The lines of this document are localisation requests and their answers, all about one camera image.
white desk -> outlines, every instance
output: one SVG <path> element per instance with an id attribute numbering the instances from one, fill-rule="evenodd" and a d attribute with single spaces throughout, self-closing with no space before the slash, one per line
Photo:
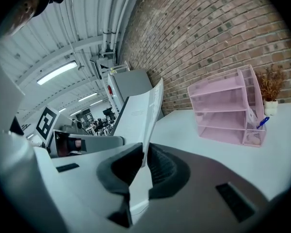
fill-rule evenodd
<path id="1" fill-rule="evenodd" d="M 266 129 L 260 148 L 221 143 L 198 136 L 192 110 L 173 111 L 156 123 L 151 143 L 219 161 L 271 200 L 291 185 L 291 103 L 278 106 Z"/>

blue pen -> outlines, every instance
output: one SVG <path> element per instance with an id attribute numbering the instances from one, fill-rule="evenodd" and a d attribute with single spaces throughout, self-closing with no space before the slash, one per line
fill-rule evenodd
<path id="1" fill-rule="evenodd" d="M 264 118 L 261 122 L 260 122 L 260 124 L 257 126 L 257 129 L 259 128 L 259 127 L 261 127 L 261 126 L 263 126 L 268 120 L 270 119 L 270 117 L 269 116 L 267 116 L 266 118 Z"/>

white machine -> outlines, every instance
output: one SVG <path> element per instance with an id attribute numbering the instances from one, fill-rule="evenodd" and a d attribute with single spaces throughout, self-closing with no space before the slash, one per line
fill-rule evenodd
<path id="1" fill-rule="evenodd" d="M 124 145 L 120 136 L 88 135 L 79 121 L 72 121 L 55 109 L 46 106 L 35 127 L 36 134 L 42 139 L 51 158 L 72 154 L 88 154 L 113 149 Z M 76 148 L 75 141 L 81 141 Z"/>
<path id="2" fill-rule="evenodd" d="M 128 97 L 140 95 L 152 89 L 152 84 L 144 69 L 110 73 L 108 86 L 109 93 L 120 111 Z M 158 120 L 163 117 L 161 110 Z"/>

fluorescent light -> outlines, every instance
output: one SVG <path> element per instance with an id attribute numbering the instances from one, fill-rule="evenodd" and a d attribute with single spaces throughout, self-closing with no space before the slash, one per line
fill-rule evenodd
<path id="1" fill-rule="evenodd" d="M 79 111 L 77 111 L 77 112 L 75 112 L 75 113 L 72 113 L 70 116 L 73 116 L 74 114 L 76 114 L 76 113 L 79 113 L 79 112 L 81 112 L 82 110 L 79 110 Z"/>
<path id="2" fill-rule="evenodd" d="M 97 92 L 95 92 L 94 94 L 89 95 L 89 96 L 87 96 L 87 97 L 85 97 L 85 98 L 80 99 L 79 102 L 81 102 L 81 101 L 83 101 L 83 100 L 85 100 L 85 99 L 87 99 L 87 98 L 90 98 L 90 97 L 92 97 L 92 96 L 95 96 L 95 95 L 97 95 Z"/>
<path id="3" fill-rule="evenodd" d="M 90 106 L 97 104 L 97 103 L 100 103 L 100 102 L 102 102 L 102 100 L 99 100 L 98 102 L 92 103 Z"/>
<path id="4" fill-rule="evenodd" d="M 51 80 L 52 78 L 56 77 L 59 74 L 62 74 L 63 72 L 66 72 L 72 68 L 77 67 L 78 64 L 75 61 L 69 62 L 55 70 L 53 70 L 52 72 L 48 73 L 47 75 L 45 75 L 44 77 L 42 77 L 41 79 L 37 80 L 37 83 L 39 85 L 44 84 L 45 82 Z"/>

metal pipe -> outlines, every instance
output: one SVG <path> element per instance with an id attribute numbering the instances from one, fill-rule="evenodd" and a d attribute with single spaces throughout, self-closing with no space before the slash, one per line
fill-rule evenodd
<path id="1" fill-rule="evenodd" d="M 99 19 L 98 19 L 98 15 L 99 15 L 99 0 L 95 0 L 95 13 L 96 13 L 96 26 L 94 27 L 95 32 L 94 34 L 98 36 L 98 29 L 99 29 Z M 96 53 L 99 54 L 99 46 L 96 46 Z"/>
<path id="2" fill-rule="evenodd" d="M 117 29 L 117 23 L 120 17 L 121 9 L 123 7 L 124 0 L 117 0 L 116 6 L 115 6 L 115 12 L 113 16 L 113 23 L 112 23 L 112 29 L 111 29 L 111 43 L 110 43 L 110 49 L 113 50 L 114 47 L 114 40 L 115 40 L 115 34 Z"/>
<path id="3" fill-rule="evenodd" d="M 107 49 L 107 35 L 108 35 L 108 26 L 109 26 L 109 18 L 111 12 L 112 0 L 106 0 L 106 6 L 104 11 L 104 19 L 103 19 L 103 44 L 102 44 L 102 52 L 105 52 Z"/>
<path id="4" fill-rule="evenodd" d="M 116 34 L 115 34 L 115 40 L 114 40 L 114 46 L 113 46 L 113 49 L 114 50 L 115 50 L 115 45 L 116 45 L 116 41 L 117 41 L 117 37 L 118 37 L 118 32 L 120 30 L 120 26 L 121 26 L 122 19 L 123 19 L 123 16 L 124 16 L 126 7 L 128 5 L 128 2 L 129 2 L 129 0 L 125 0 L 124 6 L 122 8 L 121 16 L 120 16 L 120 19 L 119 19 L 118 24 L 117 24 L 117 29 L 116 29 Z"/>
<path id="5" fill-rule="evenodd" d="M 75 17 L 75 13 L 74 13 L 74 4 L 73 4 L 73 0 L 71 0 L 71 15 L 72 15 L 73 23 L 74 23 L 74 25 L 73 25 L 73 26 L 74 26 L 74 30 L 75 30 L 75 32 L 77 33 L 78 40 L 80 40 L 80 35 L 79 35 L 78 27 L 77 27 L 77 21 L 76 21 L 76 17 Z M 87 58 L 86 58 L 86 56 L 85 56 L 85 53 L 84 53 L 84 50 L 83 50 L 83 49 L 80 50 L 80 56 L 81 56 L 81 59 L 83 60 L 84 67 L 88 70 L 89 75 L 91 75 L 91 70 L 90 70 L 90 68 L 89 68 L 89 66 L 88 66 L 88 63 L 86 62 Z M 83 73 L 84 73 L 85 77 L 87 78 L 87 80 L 90 82 L 89 77 L 86 75 L 85 71 L 83 71 Z"/>
<path id="6" fill-rule="evenodd" d="M 73 46 L 72 46 L 72 44 L 71 44 L 71 42 L 70 42 L 70 39 L 69 39 L 69 36 L 68 36 L 68 32 L 67 32 L 67 28 L 66 28 L 65 23 L 64 23 L 63 13 L 61 13 L 61 15 L 62 15 L 62 20 L 63 20 L 63 25 L 64 25 L 64 33 L 65 33 L 64 35 L 65 35 L 65 37 L 66 37 L 67 42 L 69 43 L 69 46 L 71 47 L 71 50 L 72 50 L 72 52 L 73 52 L 73 56 L 74 56 L 75 60 L 76 60 L 77 62 L 79 62 L 80 66 L 81 66 L 81 61 L 79 60 L 79 58 L 77 58 L 77 54 L 76 54 L 76 52 L 75 52 L 75 50 L 74 50 L 74 48 L 73 48 Z M 89 77 L 85 74 L 85 72 L 84 72 L 83 69 L 82 69 L 82 71 L 83 71 L 84 76 L 87 78 L 89 84 L 91 85 L 91 87 L 92 87 L 93 90 L 94 90 L 94 86 L 93 86 L 92 82 L 89 80 Z"/>

